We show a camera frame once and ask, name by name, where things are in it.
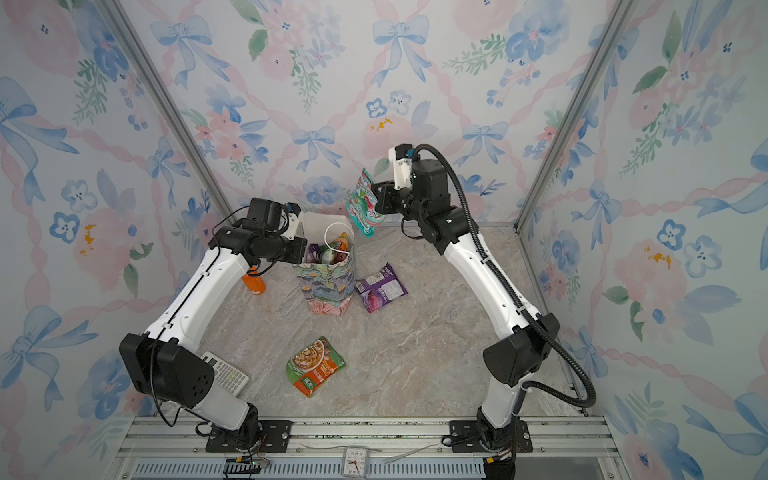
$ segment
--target clock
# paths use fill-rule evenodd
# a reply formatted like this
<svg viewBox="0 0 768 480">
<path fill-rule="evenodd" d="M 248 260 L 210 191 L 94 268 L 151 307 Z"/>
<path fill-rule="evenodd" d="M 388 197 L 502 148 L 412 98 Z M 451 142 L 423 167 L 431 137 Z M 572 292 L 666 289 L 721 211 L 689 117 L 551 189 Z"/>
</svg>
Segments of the clock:
<svg viewBox="0 0 768 480">
<path fill-rule="evenodd" d="M 365 478 L 368 466 L 368 449 L 347 447 L 344 449 L 344 464 L 341 468 L 342 477 Z"/>
</svg>

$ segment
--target calculator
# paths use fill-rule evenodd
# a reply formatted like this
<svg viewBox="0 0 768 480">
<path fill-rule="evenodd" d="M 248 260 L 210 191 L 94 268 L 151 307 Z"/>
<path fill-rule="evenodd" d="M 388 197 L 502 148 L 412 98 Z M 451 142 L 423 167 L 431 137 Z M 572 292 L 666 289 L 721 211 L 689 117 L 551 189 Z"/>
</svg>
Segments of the calculator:
<svg viewBox="0 0 768 480">
<path fill-rule="evenodd" d="M 249 380 L 248 375 L 211 352 L 205 352 L 203 360 L 214 368 L 215 379 L 225 390 L 234 396 L 243 391 Z"/>
</svg>

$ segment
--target floral wallpaper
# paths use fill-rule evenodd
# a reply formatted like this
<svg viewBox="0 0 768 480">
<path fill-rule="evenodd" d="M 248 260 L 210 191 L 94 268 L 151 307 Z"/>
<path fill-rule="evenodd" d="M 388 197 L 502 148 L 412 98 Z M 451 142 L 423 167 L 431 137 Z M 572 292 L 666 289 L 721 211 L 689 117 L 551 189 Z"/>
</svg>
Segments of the floral wallpaper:
<svg viewBox="0 0 768 480">
<path fill-rule="evenodd" d="M 101 478 L 154 407 L 118 344 L 219 217 L 91 2 L 0 5 L 0 477 Z"/>
<path fill-rule="evenodd" d="M 517 218 L 613 5 L 123 2 L 232 204 L 343 212 L 363 168 L 391 177 L 390 147 L 429 142 L 483 223 Z"/>
<path fill-rule="evenodd" d="M 766 21 L 640 0 L 524 225 L 634 480 L 768 478 Z"/>
</svg>

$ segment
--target white alarm clock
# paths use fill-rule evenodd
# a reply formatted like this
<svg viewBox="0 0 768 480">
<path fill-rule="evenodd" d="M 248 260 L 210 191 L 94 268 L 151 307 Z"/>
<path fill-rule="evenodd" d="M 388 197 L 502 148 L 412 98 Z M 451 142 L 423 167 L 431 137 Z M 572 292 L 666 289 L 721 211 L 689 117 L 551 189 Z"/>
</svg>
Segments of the white alarm clock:
<svg viewBox="0 0 768 480">
<path fill-rule="evenodd" d="M 351 478 L 365 478 L 368 466 L 368 449 L 347 447 L 344 449 L 344 465 L 341 475 Z"/>
</svg>

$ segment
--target corrugated black hose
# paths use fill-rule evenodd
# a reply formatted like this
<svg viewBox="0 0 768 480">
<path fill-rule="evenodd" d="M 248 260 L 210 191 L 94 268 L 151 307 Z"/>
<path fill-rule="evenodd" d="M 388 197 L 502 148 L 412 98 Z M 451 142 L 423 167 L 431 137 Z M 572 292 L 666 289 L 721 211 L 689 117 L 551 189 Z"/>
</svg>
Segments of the corrugated black hose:
<svg viewBox="0 0 768 480">
<path fill-rule="evenodd" d="M 429 144 L 420 144 L 416 146 L 413 149 L 412 157 L 415 159 L 418 159 L 418 153 L 422 150 L 426 150 L 429 153 L 435 155 L 435 158 L 440 162 L 440 164 L 445 168 L 445 171 L 448 172 L 448 176 L 451 178 L 451 182 L 453 183 L 453 187 L 456 189 L 456 194 L 458 195 L 458 201 L 462 205 L 462 209 L 464 210 L 464 215 L 467 220 L 467 224 L 469 225 L 469 233 L 472 236 L 472 242 L 475 244 L 475 249 L 480 254 L 480 257 L 485 261 L 485 265 L 488 266 L 489 269 L 493 272 L 494 275 L 496 275 L 496 278 L 498 278 L 498 281 L 502 283 L 502 286 L 504 287 L 504 290 L 507 291 L 507 294 L 512 299 L 512 302 L 515 304 L 515 306 L 518 309 L 521 309 L 523 307 L 523 302 L 520 300 L 520 297 L 518 297 L 517 293 L 515 292 L 515 289 L 512 288 L 512 285 L 509 284 L 507 281 L 507 277 L 504 276 L 502 271 L 495 265 L 493 260 L 490 260 L 488 258 L 488 253 L 485 251 L 485 248 L 482 246 L 482 243 L 480 243 L 480 237 L 478 237 L 478 228 L 477 225 L 472 221 L 472 215 L 469 213 L 469 205 L 467 204 L 467 197 L 464 195 L 464 189 L 462 188 L 461 182 L 458 181 L 458 178 L 456 177 L 456 173 L 453 171 L 453 168 L 451 168 L 451 165 L 448 163 L 448 161 L 443 157 L 443 155 L 432 145 Z M 588 408 L 594 405 L 595 401 L 597 400 L 597 393 L 594 391 L 594 386 L 592 385 L 592 381 L 589 379 L 589 376 L 584 371 L 583 368 L 581 368 L 581 365 L 578 364 L 576 359 L 574 359 L 573 356 L 571 356 L 570 353 L 568 353 L 560 343 L 558 343 L 557 340 L 552 338 L 552 336 L 547 332 L 547 330 L 541 326 L 541 324 L 536 321 L 533 316 L 527 311 L 527 310 L 521 310 L 521 314 L 523 315 L 523 318 L 528 321 L 528 325 L 531 326 L 531 329 L 533 329 L 534 332 L 536 332 L 537 335 L 539 335 L 546 343 L 548 343 L 552 349 L 558 353 L 559 356 L 563 357 L 565 362 L 568 363 L 568 365 L 571 367 L 571 369 L 574 371 L 576 376 L 581 380 L 581 383 L 584 385 L 584 389 L 587 391 L 587 398 L 584 400 L 571 397 L 569 395 L 564 394 L 563 392 L 560 392 L 558 390 L 553 389 L 549 385 L 545 385 L 544 383 L 535 382 L 533 380 L 528 380 L 527 382 L 522 383 L 522 388 L 535 388 L 543 390 L 544 392 L 548 393 L 549 395 L 552 395 L 563 402 L 569 403 L 573 406 L 577 406 L 579 408 Z"/>
</svg>

